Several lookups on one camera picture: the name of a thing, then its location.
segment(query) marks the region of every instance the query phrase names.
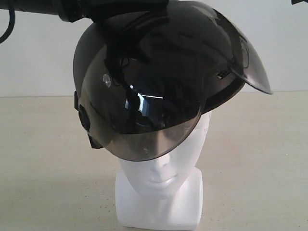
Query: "black cable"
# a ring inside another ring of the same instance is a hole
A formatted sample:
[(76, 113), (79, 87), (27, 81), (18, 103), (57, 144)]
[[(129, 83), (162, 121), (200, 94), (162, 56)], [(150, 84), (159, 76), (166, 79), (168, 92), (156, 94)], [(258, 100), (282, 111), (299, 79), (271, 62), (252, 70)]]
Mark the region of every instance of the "black cable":
[(8, 28), (4, 32), (4, 34), (0, 37), (0, 44), (3, 43), (13, 32), (14, 26), (15, 26), (15, 8), (14, 4), (12, 3), (12, 0), (7, 0), (8, 6), (9, 6), (9, 13), (10, 13), (10, 22), (8, 25)]

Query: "mannequin chin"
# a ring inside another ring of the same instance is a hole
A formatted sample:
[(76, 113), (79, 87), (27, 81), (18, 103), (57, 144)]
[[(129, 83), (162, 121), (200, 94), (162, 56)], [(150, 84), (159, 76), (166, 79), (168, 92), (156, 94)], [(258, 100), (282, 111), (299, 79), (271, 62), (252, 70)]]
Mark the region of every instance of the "mannequin chin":
[(119, 160), (136, 193), (160, 200), (171, 198), (177, 193), (199, 159), (210, 117), (211, 112), (202, 115), (188, 138), (160, 158), (144, 162)]

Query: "black helmet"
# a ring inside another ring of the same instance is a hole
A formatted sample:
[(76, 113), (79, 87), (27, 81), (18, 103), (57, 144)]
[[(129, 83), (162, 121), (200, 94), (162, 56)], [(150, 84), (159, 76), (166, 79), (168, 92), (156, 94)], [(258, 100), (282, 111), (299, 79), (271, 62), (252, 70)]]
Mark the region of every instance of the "black helmet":
[(248, 39), (195, 1), (92, 24), (78, 43), (74, 78), (92, 147), (129, 161), (170, 152), (245, 83), (272, 94)]

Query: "mannequin head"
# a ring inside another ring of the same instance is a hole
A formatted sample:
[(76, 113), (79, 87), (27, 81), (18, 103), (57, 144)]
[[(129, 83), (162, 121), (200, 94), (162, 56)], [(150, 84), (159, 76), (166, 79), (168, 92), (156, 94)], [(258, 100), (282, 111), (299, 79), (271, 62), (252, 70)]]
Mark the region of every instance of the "mannequin head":
[(174, 196), (199, 159), (210, 118), (211, 112), (202, 115), (188, 138), (160, 158), (144, 162), (120, 159), (122, 169), (134, 190), (142, 196), (155, 199)]

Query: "white mannequin head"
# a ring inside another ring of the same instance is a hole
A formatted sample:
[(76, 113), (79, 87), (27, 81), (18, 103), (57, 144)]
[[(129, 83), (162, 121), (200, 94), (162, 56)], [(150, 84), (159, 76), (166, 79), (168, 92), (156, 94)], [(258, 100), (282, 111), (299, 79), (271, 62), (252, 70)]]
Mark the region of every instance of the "white mannequin head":
[(202, 115), (188, 138), (166, 155), (144, 162), (119, 160), (138, 194), (153, 199), (168, 199), (175, 195), (199, 159), (211, 114)]

